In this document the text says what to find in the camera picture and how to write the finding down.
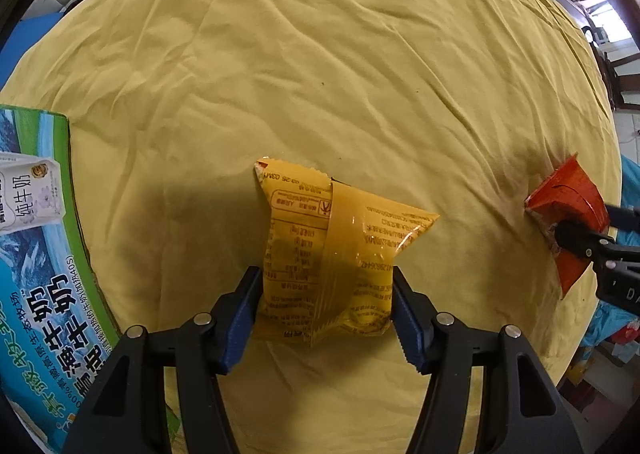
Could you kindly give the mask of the orange snack packet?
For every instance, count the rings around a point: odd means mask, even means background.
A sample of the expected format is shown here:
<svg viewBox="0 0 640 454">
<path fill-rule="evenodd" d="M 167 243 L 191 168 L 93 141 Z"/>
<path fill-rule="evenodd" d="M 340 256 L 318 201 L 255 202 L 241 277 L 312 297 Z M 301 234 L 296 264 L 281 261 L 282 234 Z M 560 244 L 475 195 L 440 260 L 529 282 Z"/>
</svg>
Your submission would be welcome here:
<svg viewBox="0 0 640 454">
<path fill-rule="evenodd" d="M 574 154 L 528 195 L 524 208 L 548 243 L 564 298 L 590 263 L 580 235 L 610 227 L 604 200 Z"/>
</svg>

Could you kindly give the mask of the yellow snack packet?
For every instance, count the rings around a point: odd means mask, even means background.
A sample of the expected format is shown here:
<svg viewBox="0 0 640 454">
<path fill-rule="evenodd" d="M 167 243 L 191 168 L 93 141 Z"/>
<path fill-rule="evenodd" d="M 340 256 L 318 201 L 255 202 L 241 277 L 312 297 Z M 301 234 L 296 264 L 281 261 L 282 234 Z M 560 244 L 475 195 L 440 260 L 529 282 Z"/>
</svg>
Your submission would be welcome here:
<svg viewBox="0 0 640 454">
<path fill-rule="evenodd" d="M 395 260 L 437 214 L 279 159 L 258 159 L 254 172 L 270 208 L 256 336 L 316 344 L 385 333 Z"/>
</svg>

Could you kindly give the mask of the open cardboard box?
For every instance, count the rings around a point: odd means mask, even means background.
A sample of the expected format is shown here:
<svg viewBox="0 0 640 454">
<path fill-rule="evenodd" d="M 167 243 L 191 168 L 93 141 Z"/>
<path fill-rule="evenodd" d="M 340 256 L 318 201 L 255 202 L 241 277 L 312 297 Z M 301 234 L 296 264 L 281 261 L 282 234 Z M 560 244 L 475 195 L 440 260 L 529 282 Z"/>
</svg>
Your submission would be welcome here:
<svg viewBox="0 0 640 454">
<path fill-rule="evenodd" d="M 91 269 L 70 125 L 1 110 L 1 448 L 167 453 L 177 428 L 150 333 L 120 330 Z"/>
</svg>

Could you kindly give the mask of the dark wooden chair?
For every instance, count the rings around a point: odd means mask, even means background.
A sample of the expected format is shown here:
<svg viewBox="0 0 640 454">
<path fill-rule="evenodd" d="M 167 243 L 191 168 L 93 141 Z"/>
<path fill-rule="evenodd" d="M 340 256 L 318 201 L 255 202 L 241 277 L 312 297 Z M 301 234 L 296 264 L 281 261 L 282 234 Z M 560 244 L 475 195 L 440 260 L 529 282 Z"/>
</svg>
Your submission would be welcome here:
<svg viewBox="0 0 640 454">
<path fill-rule="evenodd" d="M 625 93 L 639 93 L 638 73 L 619 74 L 616 68 L 632 62 L 638 62 L 640 54 L 636 52 L 623 58 L 611 60 L 608 58 L 608 53 L 605 50 L 601 50 L 597 44 L 591 42 L 590 46 L 593 56 L 596 58 L 612 110 L 639 112 L 640 106 L 638 102 L 627 102 L 624 99 Z"/>
</svg>

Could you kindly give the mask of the yellow table cloth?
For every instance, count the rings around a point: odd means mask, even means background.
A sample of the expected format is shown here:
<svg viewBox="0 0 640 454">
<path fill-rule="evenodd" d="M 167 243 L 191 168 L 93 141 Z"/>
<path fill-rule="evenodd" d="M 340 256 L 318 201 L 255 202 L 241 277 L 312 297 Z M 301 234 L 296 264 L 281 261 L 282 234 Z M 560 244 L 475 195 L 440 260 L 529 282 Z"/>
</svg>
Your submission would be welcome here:
<svg viewBox="0 0 640 454">
<path fill-rule="evenodd" d="M 553 380 L 596 307 L 524 209 L 570 156 L 620 199 L 600 71 L 553 0 L 85 0 L 1 99 L 70 122 L 119 325 L 177 327 L 262 262 L 262 157 L 436 213 L 399 256 L 409 284 L 471 327 L 518 325 Z"/>
</svg>

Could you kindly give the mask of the blue foam mat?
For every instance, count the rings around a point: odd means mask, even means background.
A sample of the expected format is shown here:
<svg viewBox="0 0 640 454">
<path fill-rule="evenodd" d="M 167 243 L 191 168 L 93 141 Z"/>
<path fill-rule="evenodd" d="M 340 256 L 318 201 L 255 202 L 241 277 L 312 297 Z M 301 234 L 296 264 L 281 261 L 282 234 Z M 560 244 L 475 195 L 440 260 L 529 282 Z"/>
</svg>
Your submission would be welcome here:
<svg viewBox="0 0 640 454">
<path fill-rule="evenodd" d="M 62 13 L 52 13 L 18 22 L 1 50 L 0 88 L 4 87 L 22 56 L 62 18 Z"/>
</svg>

